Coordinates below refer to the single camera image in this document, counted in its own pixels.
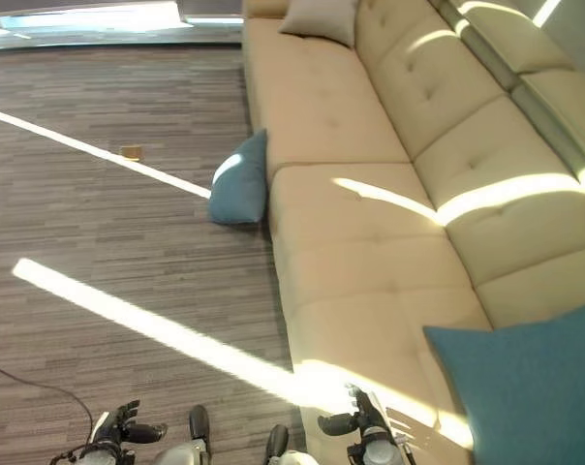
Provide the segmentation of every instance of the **sofa backrest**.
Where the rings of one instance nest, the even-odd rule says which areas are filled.
[[[362,0],[355,47],[412,157],[503,93],[427,0]]]
[[[506,4],[361,0],[355,45],[494,326],[585,303],[585,186],[507,92],[571,64]]]

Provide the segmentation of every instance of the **sofa cushion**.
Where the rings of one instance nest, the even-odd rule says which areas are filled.
[[[573,256],[585,254],[585,192],[508,98],[454,127],[415,164],[493,325],[585,303],[585,257]],[[508,286],[512,273],[519,293]]]
[[[358,0],[292,0],[279,31],[297,36],[325,37],[354,46]]]
[[[436,14],[409,29],[367,69],[411,157],[503,93]]]
[[[280,24],[244,28],[253,123],[269,132],[267,178],[289,165],[408,162],[354,50],[279,34]]]
[[[355,38],[359,58],[373,68],[409,29],[435,15],[426,0],[360,0]]]
[[[350,381],[365,380],[396,419],[428,436],[416,450],[425,457],[418,463],[465,463],[471,436],[422,327],[490,325],[431,212],[409,164],[286,167],[271,186],[271,235],[295,372],[316,362],[323,374],[345,369]],[[336,463],[331,447],[342,443],[321,436],[318,413],[303,412],[308,446]],[[336,450],[346,460],[345,449]]]
[[[585,306],[492,333],[427,327],[472,426],[478,463],[585,465]]]

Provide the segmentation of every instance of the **small object on floor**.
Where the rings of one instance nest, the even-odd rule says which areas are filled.
[[[141,162],[143,159],[141,145],[123,145],[120,147],[120,155],[132,162]]]

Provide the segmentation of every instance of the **gray striped carpet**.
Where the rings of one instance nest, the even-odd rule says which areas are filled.
[[[238,48],[116,47],[0,53],[0,111],[209,187],[250,132]],[[211,415],[214,462],[258,464],[298,410],[195,357],[12,275],[20,258],[291,369],[264,228],[210,224],[206,200],[0,121],[0,366],[73,390],[93,413],[142,401],[169,424],[138,464]],[[0,375],[0,465],[47,463],[86,434],[71,399]]]

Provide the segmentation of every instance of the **beige pillow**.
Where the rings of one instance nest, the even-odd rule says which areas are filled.
[[[354,46],[358,0],[291,0],[280,32],[331,39]]]

